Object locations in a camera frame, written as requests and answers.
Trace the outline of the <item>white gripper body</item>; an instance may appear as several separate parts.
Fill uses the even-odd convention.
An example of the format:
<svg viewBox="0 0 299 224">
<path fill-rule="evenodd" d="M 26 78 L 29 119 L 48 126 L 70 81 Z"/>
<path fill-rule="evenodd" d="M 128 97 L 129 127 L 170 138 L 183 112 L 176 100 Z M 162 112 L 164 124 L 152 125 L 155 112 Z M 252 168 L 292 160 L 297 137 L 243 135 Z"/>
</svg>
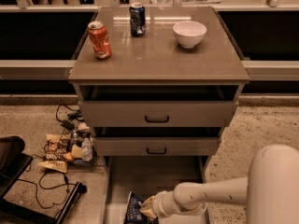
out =
<svg viewBox="0 0 299 224">
<path fill-rule="evenodd" d="M 154 214 L 162 218 L 177 215 L 180 211 L 173 191 L 158 192 L 153 198 L 151 207 Z"/>
</svg>

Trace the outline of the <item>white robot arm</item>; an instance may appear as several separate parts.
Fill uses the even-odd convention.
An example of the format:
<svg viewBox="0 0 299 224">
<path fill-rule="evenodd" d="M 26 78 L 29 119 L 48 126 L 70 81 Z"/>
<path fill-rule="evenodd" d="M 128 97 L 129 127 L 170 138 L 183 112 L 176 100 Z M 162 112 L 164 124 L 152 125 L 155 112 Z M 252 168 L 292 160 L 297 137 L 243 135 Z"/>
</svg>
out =
<svg viewBox="0 0 299 224">
<path fill-rule="evenodd" d="M 283 145 L 261 148 L 246 177 L 212 182 L 178 184 L 141 204 L 150 218 L 196 216 L 208 203 L 246 206 L 246 224 L 299 224 L 299 150 Z"/>
</svg>

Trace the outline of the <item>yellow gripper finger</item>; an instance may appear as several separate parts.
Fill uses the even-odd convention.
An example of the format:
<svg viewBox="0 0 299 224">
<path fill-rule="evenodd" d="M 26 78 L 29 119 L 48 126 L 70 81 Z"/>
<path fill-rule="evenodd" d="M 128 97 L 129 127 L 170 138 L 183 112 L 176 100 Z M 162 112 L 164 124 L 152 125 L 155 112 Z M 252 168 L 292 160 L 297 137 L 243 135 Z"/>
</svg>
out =
<svg viewBox="0 0 299 224">
<path fill-rule="evenodd" d="M 151 219 L 155 219 L 157 217 L 157 215 L 152 211 L 151 208 L 149 208 L 149 209 L 141 208 L 140 212 L 143 215 L 145 215 L 146 217 L 151 218 Z"/>
<path fill-rule="evenodd" d="M 153 201 L 155 200 L 155 196 L 150 196 L 146 201 L 144 201 L 140 206 L 142 208 L 151 208 Z"/>
</svg>

